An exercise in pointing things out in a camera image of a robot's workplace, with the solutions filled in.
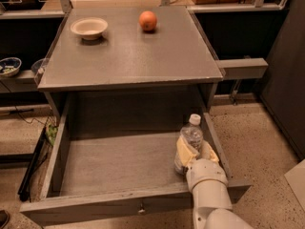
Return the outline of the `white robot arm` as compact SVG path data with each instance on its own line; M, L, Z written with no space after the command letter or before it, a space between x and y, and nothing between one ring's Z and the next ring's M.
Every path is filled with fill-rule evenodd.
M225 171L208 147L210 156L201 158L182 136L176 142L175 170L186 177L193 196L194 229L254 229L233 212Z

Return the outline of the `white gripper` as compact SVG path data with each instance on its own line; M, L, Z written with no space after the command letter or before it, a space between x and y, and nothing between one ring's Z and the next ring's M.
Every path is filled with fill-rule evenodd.
M183 136L176 142L178 159L182 166L187 166L194 158L198 158L199 152L190 146ZM201 147L201 157L188 165L186 179L189 191L203 181L217 181L228 186L228 180L224 170L218 164L219 158L209 142L204 140Z

